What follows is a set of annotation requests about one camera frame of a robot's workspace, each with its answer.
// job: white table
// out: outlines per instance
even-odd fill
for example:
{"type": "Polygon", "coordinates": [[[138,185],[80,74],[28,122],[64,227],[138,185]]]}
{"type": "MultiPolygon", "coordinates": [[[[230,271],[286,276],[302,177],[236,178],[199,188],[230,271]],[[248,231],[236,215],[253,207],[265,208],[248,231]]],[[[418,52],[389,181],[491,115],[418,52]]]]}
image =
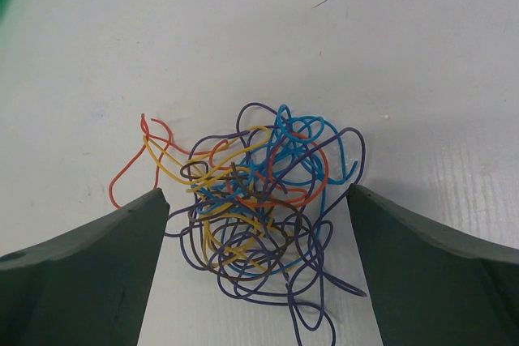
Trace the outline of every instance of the white table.
{"type": "MultiPolygon", "coordinates": [[[[10,0],[0,19],[0,254],[113,210],[107,185],[141,144],[141,113],[189,147],[232,130],[251,100],[356,126],[369,151],[363,184],[519,247],[519,2],[315,7],[322,1],[10,0]]],[[[118,199],[152,179],[143,160],[118,199]]],[[[172,208],[191,201],[164,183],[172,208]]],[[[346,209],[332,216],[329,267],[365,288],[346,209]]],[[[381,345],[369,299],[327,292],[338,344],[381,345]]],[[[327,344],[328,329],[304,339],[327,344]]],[[[295,340],[287,310],[225,298],[166,240],[140,344],[295,340]]]]}

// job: wire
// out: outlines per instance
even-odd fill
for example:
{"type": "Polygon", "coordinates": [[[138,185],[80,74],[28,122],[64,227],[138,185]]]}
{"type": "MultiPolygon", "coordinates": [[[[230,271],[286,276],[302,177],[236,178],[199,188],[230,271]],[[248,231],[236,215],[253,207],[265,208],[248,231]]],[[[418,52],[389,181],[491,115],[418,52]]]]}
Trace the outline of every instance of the wire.
{"type": "Polygon", "coordinates": [[[113,196],[114,183],[147,151],[156,165],[154,188],[163,172],[194,196],[192,205],[169,215],[170,220],[187,215],[187,226],[165,233],[179,240],[187,263],[215,274],[228,297],[287,307],[298,346],[302,346],[301,328],[316,331],[323,322],[330,327],[331,345],[335,346],[337,333],[324,309],[324,285],[330,283],[359,297],[366,294],[324,270],[324,254],[333,233],[333,222],[326,216],[347,195],[343,188],[328,204],[327,188],[361,179],[366,159],[362,134],[353,127],[338,130],[322,117],[295,117],[287,105],[274,110],[250,103],[238,113],[234,133],[208,135],[187,151],[174,142],[165,122],[152,122],[161,126],[167,138],[153,134],[141,116],[143,146],[110,183],[113,205],[119,207],[113,196]],[[242,117],[254,107],[271,113],[273,123],[243,130],[242,117]],[[343,142],[346,135],[360,141],[359,160],[351,166],[343,142]],[[200,150],[203,143],[212,146],[200,150]],[[337,154],[334,170],[336,161],[341,166],[339,177],[331,173],[327,153],[333,149],[337,154]],[[173,163],[178,173],[168,169],[164,160],[173,163]],[[307,213],[310,206],[313,217],[307,213]],[[272,291],[276,275],[285,281],[285,290],[272,291]],[[319,291],[317,302],[304,297],[313,286],[319,291]],[[313,323],[306,319],[308,310],[318,314],[313,323]]]}

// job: purple wire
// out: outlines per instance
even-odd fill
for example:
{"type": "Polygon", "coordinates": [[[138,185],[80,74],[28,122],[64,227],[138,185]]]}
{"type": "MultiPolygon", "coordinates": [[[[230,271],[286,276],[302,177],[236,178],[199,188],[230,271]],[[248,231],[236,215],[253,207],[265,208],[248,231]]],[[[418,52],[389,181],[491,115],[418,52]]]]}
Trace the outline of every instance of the purple wire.
{"type": "MultiPolygon", "coordinates": [[[[256,134],[259,133],[258,130],[241,130],[241,120],[242,116],[247,109],[250,107],[260,107],[262,109],[266,109],[270,113],[277,115],[277,111],[264,105],[262,103],[253,102],[245,105],[239,112],[237,120],[236,120],[236,132],[228,135],[209,135],[200,139],[193,148],[191,149],[189,158],[191,159],[196,152],[196,149],[199,145],[209,139],[232,139],[239,138],[244,147],[248,147],[251,145],[253,138],[256,134]]],[[[290,130],[290,123],[286,122],[288,129],[290,130]]],[[[270,129],[278,128],[277,125],[266,126],[270,129]]],[[[258,203],[264,203],[271,200],[271,194],[275,188],[282,188],[283,191],[287,194],[285,185],[281,182],[283,177],[285,177],[293,168],[295,168],[298,164],[301,164],[305,159],[312,159],[314,154],[318,152],[322,147],[337,141],[342,135],[352,132],[356,134],[361,143],[361,158],[358,166],[358,174],[354,179],[353,183],[356,184],[360,181],[364,169],[365,169],[365,160],[366,160],[366,143],[362,136],[362,134],[354,129],[353,127],[346,127],[345,129],[339,131],[334,136],[329,139],[323,141],[314,147],[309,147],[304,144],[305,152],[301,154],[296,160],[292,161],[289,166],[277,174],[276,178],[272,182],[266,181],[263,187],[260,189],[260,196],[258,197],[258,203]]],[[[281,136],[276,144],[282,145],[287,141],[285,136],[281,136]]],[[[250,161],[251,153],[246,153],[246,161],[250,161]]],[[[269,148],[267,148],[266,159],[269,160],[271,158],[271,152],[269,148]]],[[[191,166],[187,167],[188,173],[191,175],[191,166]]],[[[309,189],[307,191],[308,199],[315,189],[317,179],[317,172],[312,168],[311,169],[311,182],[309,185],[309,189]]],[[[279,239],[276,239],[272,234],[270,229],[268,228],[267,221],[261,217],[260,214],[256,214],[255,211],[250,212],[250,215],[247,217],[255,216],[255,221],[261,223],[263,228],[262,233],[264,234],[262,237],[259,237],[257,234],[252,232],[251,226],[248,224],[244,226],[243,231],[238,231],[238,227],[241,226],[239,222],[236,222],[234,225],[230,222],[230,219],[225,221],[224,229],[230,229],[229,226],[233,226],[230,230],[230,235],[225,238],[225,241],[222,242],[222,245],[213,251],[211,257],[209,258],[209,264],[212,264],[215,267],[207,267],[207,265],[203,265],[203,261],[200,256],[196,252],[196,247],[201,246],[202,243],[202,234],[203,234],[203,214],[199,216],[196,210],[200,210],[203,207],[211,207],[217,204],[231,204],[235,209],[240,209],[242,204],[234,198],[229,197],[215,197],[208,200],[202,201],[201,198],[195,195],[195,201],[192,205],[188,207],[184,207],[177,211],[174,211],[169,215],[169,219],[172,219],[175,216],[184,214],[186,212],[191,213],[191,221],[187,227],[182,229],[179,233],[166,233],[167,237],[177,237],[180,241],[180,247],[182,251],[182,255],[186,259],[187,263],[192,266],[196,270],[200,271],[211,271],[215,273],[217,276],[217,284],[220,290],[227,296],[237,300],[249,301],[255,304],[260,305],[270,305],[270,306],[284,306],[288,307],[290,311],[290,316],[292,318],[292,322],[294,325],[294,333],[298,343],[298,346],[302,346],[302,340],[300,336],[299,324],[302,324],[304,328],[308,331],[316,331],[325,320],[330,326],[331,331],[331,345],[336,346],[337,343],[337,333],[335,330],[335,326],[333,324],[333,320],[329,316],[329,314],[324,309],[324,284],[325,281],[335,285],[339,289],[352,293],[359,297],[365,297],[366,294],[359,288],[354,287],[353,285],[345,282],[344,280],[339,279],[336,276],[331,275],[330,273],[324,270],[324,253],[328,247],[329,242],[331,241],[333,234],[333,223],[330,220],[324,220],[324,217],[338,204],[340,203],[344,197],[348,194],[348,190],[345,190],[337,199],[335,199],[332,204],[330,204],[324,212],[322,212],[319,217],[314,221],[311,220],[304,214],[306,206],[300,207],[299,209],[294,209],[287,217],[283,220],[276,222],[275,225],[280,229],[280,231],[285,231],[285,229],[291,229],[293,236],[291,240],[285,237],[285,243],[279,244],[279,239]],[[195,244],[195,234],[198,233],[200,235],[200,243],[199,245],[195,244]],[[191,244],[191,252],[195,256],[196,261],[191,260],[191,256],[188,254],[188,250],[186,247],[185,238],[189,237],[189,242],[191,244]],[[302,240],[306,238],[306,247],[311,248],[310,251],[305,252],[302,247],[302,240]],[[230,254],[226,252],[228,248],[232,248],[234,246],[240,246],[244,241],[254,240],[255,246],[252,246],[249,250],[246,251],[247,258],[243,260],[240,265],[238,271],[233,270],[229,273],[228,267],[225,265],[225,262],[229,260],[231,257],[230,254]],[[268,242],[272,248],[268,248],[265,242],[268,242]],[[289,275],[289,272],[285,269],[285,265],[282,261],[283,255],[289,246],[293,245],[298,253],[299,258],[301,259],[300,264],[297,268],[292,272],[292,275],[289,275]],[[248,271],[251,269],[255,269],[255,266],[252,264],[252,261],[260,261],[263,266],[267,268],[267,271],[263,273],[258,273],[256,277],[248,276],[248,271]],[[270,277],[272,277],[272,270],[279,269],[282,276],[285,278],[285,292],[273,293],[269,291],[263,290],[264,286],[267,284],[270,277]],[[294,288],[294,284],[298,280],[299,276],[305,270],[312,270],[315,274],[311,277],[311,279],[307,282],[306,285],[299,289],[294,288]],[[224,280],[226,283],[232,286],[232,291],[228,290],[224,286],[224,280]],[[249,283],[255,283],[257,280],[257,284],[249,287],[249,283]],[[307,292],[313,285],[318,284],[319,287],[319,301],[318,303],[303,301],[298,297],[302,296],[305,292],[307,292]],[[315,310],[318,313],[318,317],[315,320],[313,325],[309,324],[309,322],[305,319],[302,308],[310,308],[315,310]]],[[[217,219],[209,220],[207,223],[216,223],[217,219]]]]}

